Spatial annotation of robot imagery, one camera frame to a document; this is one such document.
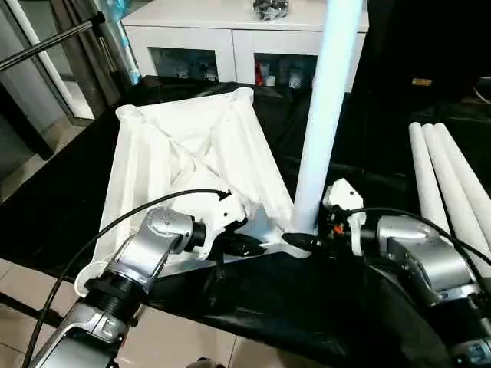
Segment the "white tube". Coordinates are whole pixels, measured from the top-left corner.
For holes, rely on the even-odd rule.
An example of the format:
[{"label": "white tube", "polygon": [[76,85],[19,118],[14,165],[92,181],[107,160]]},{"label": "white tube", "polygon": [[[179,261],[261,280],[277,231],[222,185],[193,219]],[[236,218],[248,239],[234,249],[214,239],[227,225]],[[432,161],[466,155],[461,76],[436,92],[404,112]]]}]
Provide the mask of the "white tube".
[{"label": "white tube", "polygon": [[329,0],[293,208],[293,231],[316,233],[318,207],[351,65],[363,0]]},{"label": "white tube", "polygon": [[491,199],[447,128],[442,123],[435,125],[435,128],[489,247],[491,245]]},{"label": "white tube", "polygon": [[[443,199],[457,238],[481,251],[485,256],[491,257],[486,238],[484,238],[473,209],[467,200],[466,193],[463,191],[457,175],[445,154],[443,143],[438,139],[434,126],[427,124],[423,126],[423,131],[431,162],[437,174],[438,183],[442,189]],[[483,277],[490,277],[491,267],[475,255],[470,254],[470,256]]]},{"label": "white tube", "polygon": [[431,166],[430,154],[419,123],[409,125],[411,150],[413,151],[414,172],[417,194],[420,199],[421,215],[448,232],[449,226],[445,208],[438,189],[437,178]]}]

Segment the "white cabinet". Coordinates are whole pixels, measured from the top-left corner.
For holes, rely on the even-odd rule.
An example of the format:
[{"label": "white cabinet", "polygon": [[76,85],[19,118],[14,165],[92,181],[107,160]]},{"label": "white cabinet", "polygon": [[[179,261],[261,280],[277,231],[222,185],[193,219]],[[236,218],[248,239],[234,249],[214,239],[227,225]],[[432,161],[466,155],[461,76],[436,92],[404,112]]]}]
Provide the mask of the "white cabinet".
[{"label": "white cabinet", "polygon": [[[290,14],[260,21],[251,0],[153,0],[123,19],[142,75],[254,84],[255,67],[276,84],[310,87],[329,0],[294,0]],[[368,31],[366,7],[346,85]]]},{"label": "white cabinet", "polygon": [[[255,83],[255,64],[266,64],[277,84],[289,84],[295,72],[310,87],[321,47],[322,32],[233,30],[237,81]],[[358,33],[346,91],[351,91],[363,48],[365,33]]]},{"label": "white cabinet", "polygon": [[142,76],[236,80],[232,31],[179,27],[125,27]]}]

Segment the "foam roll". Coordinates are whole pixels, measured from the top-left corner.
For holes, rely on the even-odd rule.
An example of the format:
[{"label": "foam roll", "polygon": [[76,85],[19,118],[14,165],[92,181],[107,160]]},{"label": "foam roll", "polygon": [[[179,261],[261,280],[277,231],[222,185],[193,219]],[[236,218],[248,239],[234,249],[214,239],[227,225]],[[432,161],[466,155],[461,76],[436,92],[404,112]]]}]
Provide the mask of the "foam roll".
[{"label": "foam roll", "polygon": [[474,215],[486,237],[489,248],[491,245],[491,199],[489,199],[488,193],[484,190],[483,185],[480,183],[447,128],[442,123],[436,124],[435,128],[440,140],[445,146],[445,152],[450,159],[453,170],[455,170],[459,178],[460,185],[473,208]]},{"label": "foam roll", "polygon": [[[457,238],[491,258],[486,238],[445,153],[443,142],[440,141],[435,127],[427,124],[423,126],[423,131],[431,162],[437,174],[445,206],[450,214],[450,220]],[[470,257],[483,277],[491,277],[490,266],[472,253],[470,253]]]},{"label": "foam roll", "polygon": [[413,152],[414,173],[416,175],[417,194],[420,200],[421,215],[449,231],[445,208],[443,207],[437,178],[431,166],[430,154],[423,129],[419,123],[409,125],[409,137]]}]

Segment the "black cable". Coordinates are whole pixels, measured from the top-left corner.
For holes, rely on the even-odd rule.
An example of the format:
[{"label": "black cable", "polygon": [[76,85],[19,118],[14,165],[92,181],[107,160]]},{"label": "black cable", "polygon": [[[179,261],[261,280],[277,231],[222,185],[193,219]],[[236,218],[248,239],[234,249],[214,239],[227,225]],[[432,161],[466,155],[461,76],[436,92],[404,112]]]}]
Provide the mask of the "black cable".
[{"label": "black cable", "polygon": [[54,283],[53,287],[51,288],[51,291],[48,295],[48,298],[46,299],[46,302],[44,303],[43,309],[41,310],[41,314],[38,318],[38,321],[36,322],[36,326],[34,330],[32,331],[31,339],[29,340],[29,345],[28,349],[25,352],[25,357],[24,357],[24,362],[22,363],[22,368],[27,368],[29,363],[31,362],[32,354],[34,353],[34,348],[36,347],[36,342],[38,341],[38,336],[39,333],[41,332],[41,328],[43,326],[43,321],[46,318],[46,314],[49,310],[49,307],[51,306],[51,303],[54,300],[54,296],[58,292],[58,289],[61,286],[61,282],[63,282],[64,277],[67,275],[68,271],[70,270],[71,266],[73,263],[79,258],[82,253],[84,253],[89,247],[100,237],[105,235],[107,232],[109,232],[114,226],[118,225],[120,222],[128,219],[132,215],[143,211],[144,209],[148,209],[149,207],[152,207],[153,205],[159,204],[161,202],[167,201],[169,199],[173,199],[176,197],[180,196],[186,196],[188,194],[195,194],[195,193],[211,193],[211,194],[217,194],[220,199],[224,199],[225,197],[229,196],[229,193],[222,192],[221,190],[215,190],[215,189],[189,189],[189,190],[183,190],[182,192],[175,192],[169,195],[164,195],[163,197],[154,199],[151,202],[145,203],[144,205],[140,205],[136,207],[135,209],[132,209],[131,211],[125,213],[119,218],[116,218],[114,221],[112,221],[108,226],[100,230],[97,235],[95,235],[87,244],[85,244],[82,248],[78,250],[78,252],[74,255],[74,257],[67,263],[63,271],[60,273],[58,276],[58,279]]},{"label": "black cable", "polygon": [[395,215],[405,215],[407,217],[411,217],[412,219],[416,219],[432,228],[438,231],[438,234],[443,236],[444,238],[449,239],[455,250],[459,252],[459,254],[462,256],[462,258],[466,261],[467,265],[469,268],[472,270],[474,273],[474,276],[476,277],[477,284],[481,288],[481,291],[489,298],[491,301],[491,292],[489,291],[488,287],[486,286],[486,282],[484,281],[483,276],[477,269],[476,264],[473,262],[471,257],[467,254],[466,250],[474,253],[477,257],[481,258],[483,261],[485,261],[489,266],[491,266],[491,259],[487,258],[482,252],[474,249],[470,245],[468,245],[466,242],[461,241],[457,238],[454,238],[452,235],[450,235],[448,232],[443,230],[440,226],[435,224],[434,222],[428,220],[427,218],[421,217],[419,215],[415,215],[414,213],[404,211],[402,209],[391,209],[388,207],[366,207],[366,208],[361,208],[361,209],[352,209],[352,210],[341,210],[340,213],[346,216],[353,215],[355,213],[359,212],[381,212],[381,213],[392,213]]}]

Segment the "black tablecloth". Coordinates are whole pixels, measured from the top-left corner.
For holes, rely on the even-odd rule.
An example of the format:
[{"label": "black tablecloth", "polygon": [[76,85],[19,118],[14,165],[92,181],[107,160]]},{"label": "black tablecloth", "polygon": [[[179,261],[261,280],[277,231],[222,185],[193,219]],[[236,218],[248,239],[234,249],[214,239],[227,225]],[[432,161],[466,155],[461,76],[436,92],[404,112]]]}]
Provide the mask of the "black tablecloth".
[{"label": "black tablecloth", "polygon": [[[118,105],[219,94],[238,86],[146,77]],[[254,109],[293,196],[310,92],[254,90]],[[346,96],[328,182],[345,177],[366,205],[417,212],[407,125],[443,120],[489,188],[489,110],[448,103],[407,109],[386,102]],[[107,111],[0,206],[3,258],[57,276],[97,232],[118,129],[114,109]],[[69,280],[92,251],[77,262]],[[359,261],[276,254],[223,270],[219,281],[211,268],[159,281],[150,305],[333,366],[447,364],[442,343],[412,303]]]}]

